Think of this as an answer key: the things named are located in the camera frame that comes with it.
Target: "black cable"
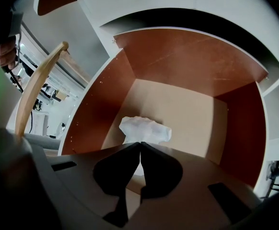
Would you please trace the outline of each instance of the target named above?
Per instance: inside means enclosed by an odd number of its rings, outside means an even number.
[[[23,88],[20,86],[18,80],[16,79],[16,77],[15,77],[15,75],[12,73],[12,71],[10,71],[10,75],[11,75],[11,77],[14,79],[15,83],[17,84],[17,86],[19,87],[21,93],[23,93]],[[32,128],[33,128],[33,114],[32,114],[32,111],[31,111],[31,129],[30,129],[29,134],[31,133]]]

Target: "human hand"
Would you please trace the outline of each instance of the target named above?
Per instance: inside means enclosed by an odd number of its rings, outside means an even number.
[[[0,66],[4,67],[8,65],[9,69],[15,67],[16,57],[16,37],[10,37],[8,40],[0,44]]]

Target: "wooden stick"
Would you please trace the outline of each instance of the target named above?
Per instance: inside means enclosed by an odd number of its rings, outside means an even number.
[[[54,49],[50,55],[39,65],[39,67],[34,71],[30,80],[28,81],[26,88],[21,96],[19,101],[16,122],[15,122],[15,134],[18,137],[22,137],[28,119],[30,117],[31,110],[33,109],[34,103],[43,87],[47,77],[49,76],[50,71],[53,66],[56,64],[59,59],[59,54],[63,50],[68,49],[68,43],[62,42],[59,46]]]
[[[73,60],[67,51],[61,51],[59,57],[63,59],[67,65],[70,66],[85,82],[89,83],[91,80],[90,75],[88,75],[77,63]]]

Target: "beige cabinet floor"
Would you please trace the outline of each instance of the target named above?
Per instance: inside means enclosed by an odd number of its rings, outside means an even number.
[[[125,116],[147,117],[172,129],[160,145],[206,157],[219,164],[226,139],[227,103],[191,90],[136,79],[126,96],[102,149],[123,143],[119,129]]]

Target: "crumpled white cloth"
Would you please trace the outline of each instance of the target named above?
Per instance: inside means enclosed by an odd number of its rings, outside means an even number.
[[[146,117],[124,117],[119,128],[126,135],[124,144],[142,141],[159,144],[161,141],[169,141],[172,137],[171,128],[158,124]],[[144,175],[141,163],[139,163],[134,174]]]

